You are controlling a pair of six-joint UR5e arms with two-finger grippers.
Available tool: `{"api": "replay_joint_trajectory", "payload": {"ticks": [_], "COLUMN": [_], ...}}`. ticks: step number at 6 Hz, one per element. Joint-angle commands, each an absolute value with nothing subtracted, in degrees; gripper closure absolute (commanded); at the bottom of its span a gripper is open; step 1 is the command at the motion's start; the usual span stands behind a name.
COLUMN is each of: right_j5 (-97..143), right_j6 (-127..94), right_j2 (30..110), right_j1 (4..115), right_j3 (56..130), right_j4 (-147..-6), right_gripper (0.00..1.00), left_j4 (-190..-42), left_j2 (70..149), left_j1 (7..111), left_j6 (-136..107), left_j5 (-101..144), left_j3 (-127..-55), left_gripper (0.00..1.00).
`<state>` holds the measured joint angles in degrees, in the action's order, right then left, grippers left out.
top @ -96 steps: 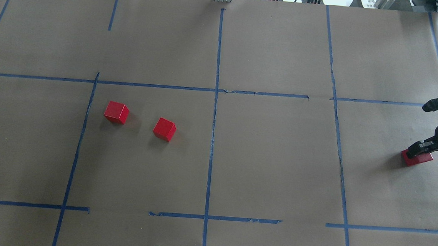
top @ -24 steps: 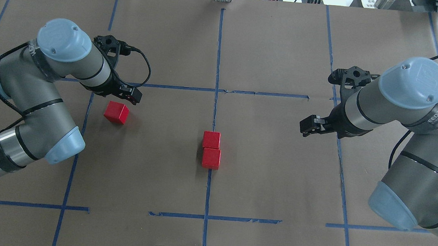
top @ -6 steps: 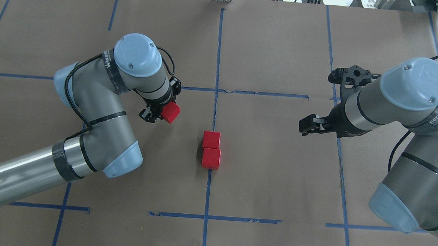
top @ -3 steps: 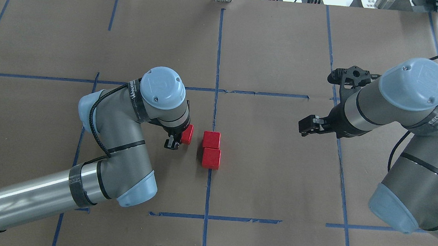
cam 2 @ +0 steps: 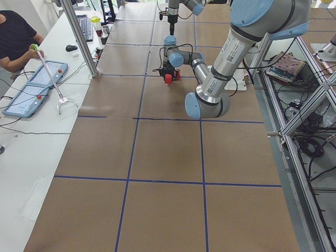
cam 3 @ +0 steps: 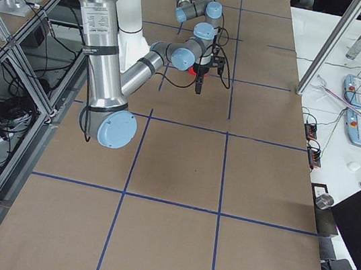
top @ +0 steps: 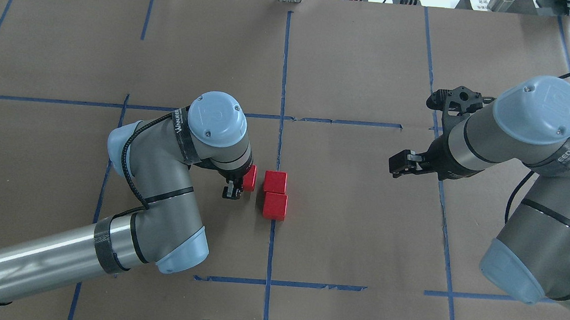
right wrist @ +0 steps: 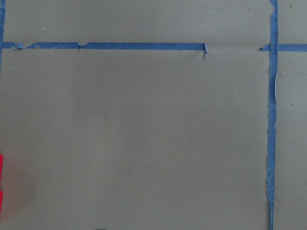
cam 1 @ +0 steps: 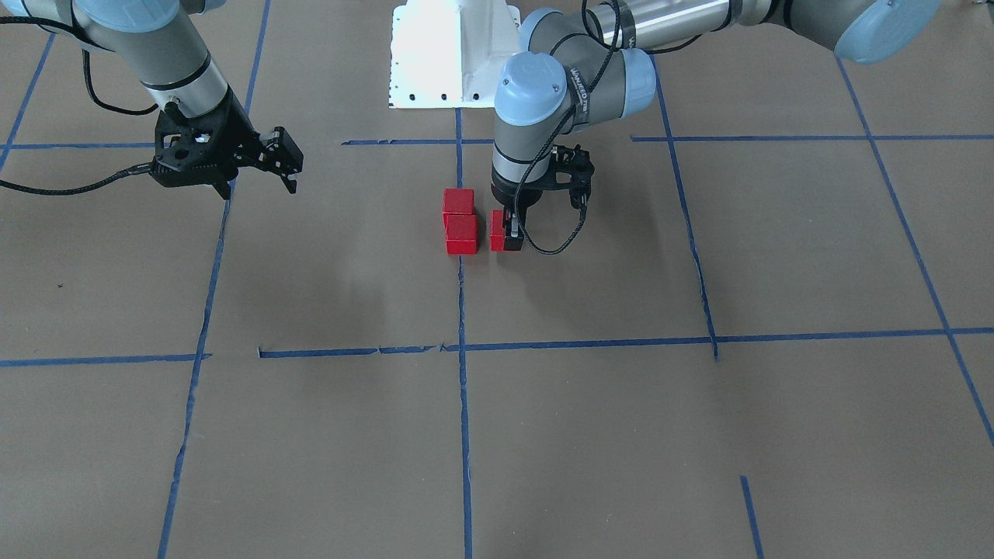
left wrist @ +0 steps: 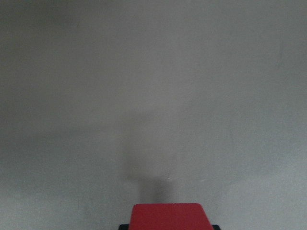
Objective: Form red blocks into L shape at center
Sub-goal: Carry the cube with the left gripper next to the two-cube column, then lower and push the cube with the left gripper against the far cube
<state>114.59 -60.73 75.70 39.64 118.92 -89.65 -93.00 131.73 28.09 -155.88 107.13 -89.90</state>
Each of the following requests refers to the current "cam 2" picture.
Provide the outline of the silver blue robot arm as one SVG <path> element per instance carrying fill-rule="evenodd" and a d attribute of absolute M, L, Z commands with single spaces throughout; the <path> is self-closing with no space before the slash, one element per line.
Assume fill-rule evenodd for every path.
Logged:
<path fill-rule="evenodd" d="M 175 24 L 179 18 L 180 5 L 184 5 L 191 14 L 198 16 L 205 8 L 207 1 L 203 0 L 169 0 L 168 7 L 159 11 L 159 19 L 162 20 L 164 16 L 167 17 L 169 23 L 170 35 L 174 35 Z"/>
<path fill-rule="evenodd" d="M 251 49 L 266 34 L 271 40 L 295 38 L 309 27 L 310 1 L 233 1 L 228 37 L 211 68 L 202 54 L 180 50 L 174 36 L 174 25 L 179 16 L 179 5 L 184 4 L 194 15 L 199 15 L 205 1 L 169 1 L 160 11 L 167 16 L 170 34 L 164 38 L 163 67 L 159 70 L 166 83 L 178 77 L 177 68 L 190 65 L 199 82 L 194 92 L 185 97 L 185 111 L 190 118 L 219 118 L 230 107 L 225 86 Z"/>

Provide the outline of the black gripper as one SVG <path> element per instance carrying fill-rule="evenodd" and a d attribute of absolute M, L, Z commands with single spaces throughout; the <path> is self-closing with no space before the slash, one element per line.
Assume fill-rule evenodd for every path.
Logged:
<path fill-rule="evenodd" d="M 171 75 L 173 75 L 174 71 L 175 70 L 179 70 L 179 69 L 175 69 L 170 64 L 169 61 L 168 62 L 164 61 L 162 67 L 158 68 L 157 70 L 159 71 L 160 76 L 164 78 L 165 74 L 171 74 Z"/>
<path fill-rule="evenodd" d="M 177 15 L 169 15 L 167 18 L 168 22 L 170 23 L 170 35 L 174 35 L 174 26 L 178 21 L 178 16 Z"/>

